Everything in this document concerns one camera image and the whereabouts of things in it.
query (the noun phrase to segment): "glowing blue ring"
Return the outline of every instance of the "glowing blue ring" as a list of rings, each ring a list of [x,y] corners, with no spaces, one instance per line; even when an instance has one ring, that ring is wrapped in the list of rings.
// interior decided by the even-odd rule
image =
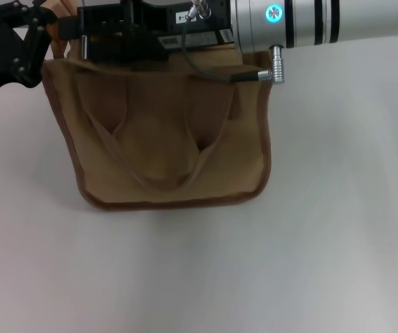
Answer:
[[[273,10],[277,10],[279,12],[277,17],[270,16],[270,12]],[[280,7],[280,5],[271,5],[270,7],[267,8],[267,11],[265,12],[265,16],[267,17],[267,20],[270,21],[271,23],[279,22],[283,16],[282,7]]]

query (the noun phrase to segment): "cable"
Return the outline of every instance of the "cable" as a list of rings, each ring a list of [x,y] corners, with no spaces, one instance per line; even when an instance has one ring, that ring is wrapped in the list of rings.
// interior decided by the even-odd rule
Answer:
[[[224,77],[224,76],[219,76],[217,74],[211,73],[210,71],[207,71],[199,66],[197,66],[191,59],[190,55],[188,54],[188,50],[186,49],[186,35],[188,33],[188,24],[191,22],[191,17],[188,17],[186,19],[186,23],[183,26],[183,33],[182,33],[182,52],[183,55],[185,56],[186,62],[189,64],[191,68],[193,68],[197,73],[199,73],[201,76],[204,78],[209,78],[214,81],[219,81],[223,83],[230,83],[231,78],[230,77]]]
[[[204,78],[208,78],[210,80],[218,81],[218,82],[223,82],[223,83],[236,83],[236,82],[247,82],[247,81],[259,81],[259,75],[257,71],[248,71],[246,73],[240,73],[240,74],[233,74],[231,76],[220,76],[217,74],[214,74],[210,71],[207,71],[198,65],[196,65],[190,55],[188,54],[188,50],[186,49],[186,35],[188,34],[188,24],[191,22],[191,17],[187,17],[186,23],[183,26],[183,33],[182,33],[182,52],[183,55],[186,59],[186,62],[189,64],[189,66],[194,69],[198,74],[203,76]]]

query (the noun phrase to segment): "metal connector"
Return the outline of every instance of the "metal connector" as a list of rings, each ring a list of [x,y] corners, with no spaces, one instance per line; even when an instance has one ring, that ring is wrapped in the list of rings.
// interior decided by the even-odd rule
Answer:
[[[272,50],[272,80],[273,85],[281,85],[285,82],[285,76],[283,73],[283,58],[282,58],[282,47],[273,46]]]
[[[265,71],[260,71],[257,73],[257,77],[259,81],[269,81],[273,77],[273,73],[271,69],[265,70]]]
[[[191,2],[202,19],[209,19],[211,17],[211,9],[206,0],[191,0]]]
[[[197,16],[199,15],[199,10],[196,8],[196,6],[192,6],[190,11],[187,13],[186,17],[189,17],[192,20],[194,20]]]

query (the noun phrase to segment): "tan fabric bag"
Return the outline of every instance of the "tan fabric bag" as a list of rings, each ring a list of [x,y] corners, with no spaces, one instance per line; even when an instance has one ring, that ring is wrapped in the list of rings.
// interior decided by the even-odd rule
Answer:
[[[238,203],[270,175],[270,83],[197,77],[180,53],[129,67],[65,60],[43,67],[43,83],[65,136],[83,197],[104,210]],[[192,53],[222,75],[268,67],[233,47]]]

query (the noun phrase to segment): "brown bag trim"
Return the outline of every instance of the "brown bag trim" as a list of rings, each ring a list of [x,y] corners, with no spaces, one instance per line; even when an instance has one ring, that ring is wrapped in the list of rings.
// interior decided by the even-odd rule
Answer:
[[[258,102],[258,125],[260,128],[260,144],[264,157],[264,165],[262,172],[262,177],[259,182],[258,188],[253,192],[245,192],[241,194],[234,194],[232,196],[225,196],[221,198],[207,198],[207,199],[194,199],[185,201],[172,201],[169,203],[150,203],[150,202],[140,202],[140,203],[105,203],[86,190],[85,177],[83,167],[80,164],[78,156],[76,154],[76,149],[72,136],[70,134],[69,128],[67,127],[66,121],[64,119],[60,99],[56,88],[53,84],[53,77],[51,72],[43,67],[42,78],[44,90],[47,93],[49,102],[58,125],[60,126],[61,132],[66,141],[66,145],[71,156],[72,164],[74,166],[76,182],[78,185],[78,190],[80,191],[82,197],[89,202],[91,205],[107,211],[116,210],[159,210],[159,209],[172,209],[172,208],[186,208],[186,207],[203,207],[203,206],[214,206],[214,205],[229,205],[234,203],[242,203],[247,200],[253,199],[259,196],[265,189],[270,178],[271,173],[271,142],[270,142],[270,129],[268,126],[268,101],[270,97],[271,83],[262,82],[259,89],[259,94],[262,97]]]

